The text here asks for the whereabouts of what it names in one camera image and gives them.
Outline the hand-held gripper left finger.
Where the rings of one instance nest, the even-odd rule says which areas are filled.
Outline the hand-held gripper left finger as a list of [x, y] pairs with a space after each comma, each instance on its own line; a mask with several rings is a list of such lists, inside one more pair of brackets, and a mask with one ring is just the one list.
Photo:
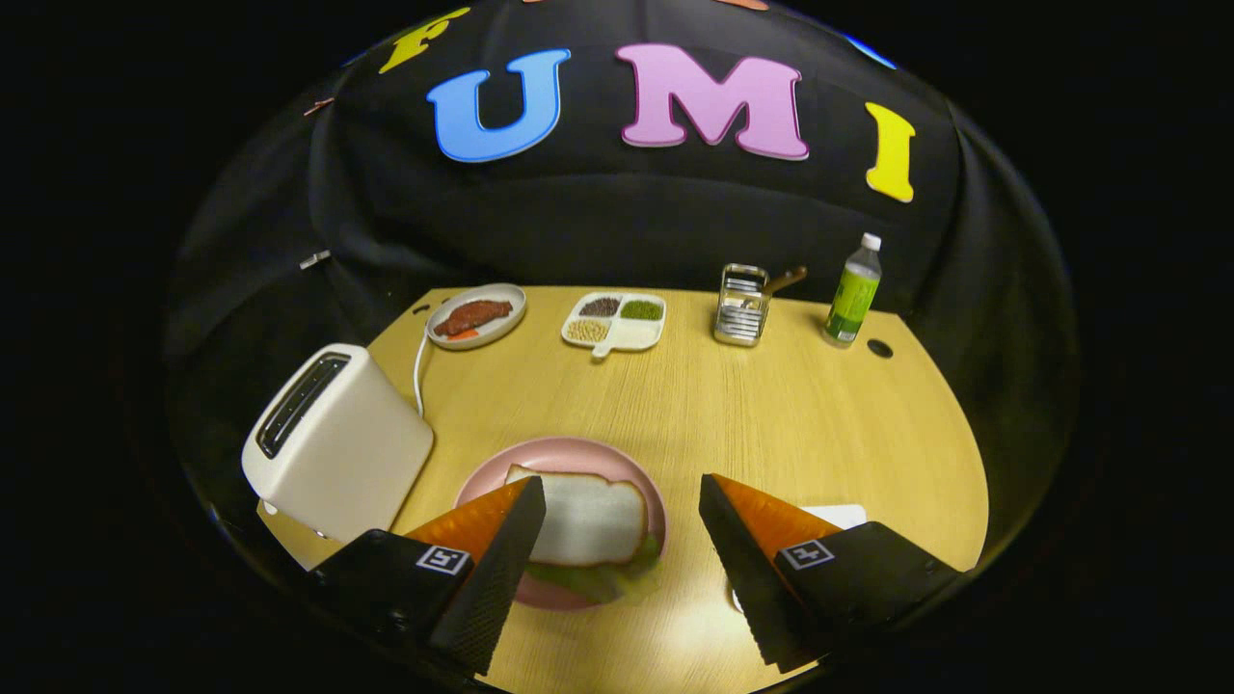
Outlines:
[[387, 654], [485, 675], [545, 510], [528, 477], [413, 532], [369, 530], [308, 571], [308, 600]]

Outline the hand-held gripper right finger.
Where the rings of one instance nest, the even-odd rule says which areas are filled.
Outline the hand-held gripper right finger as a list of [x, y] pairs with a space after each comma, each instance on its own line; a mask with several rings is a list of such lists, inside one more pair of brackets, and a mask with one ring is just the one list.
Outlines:
[[781, 672], [885, 641], [961, 578], [886, 524], [840, 529], [718, 473], [701, 478], [698, 514], [764, 662]]

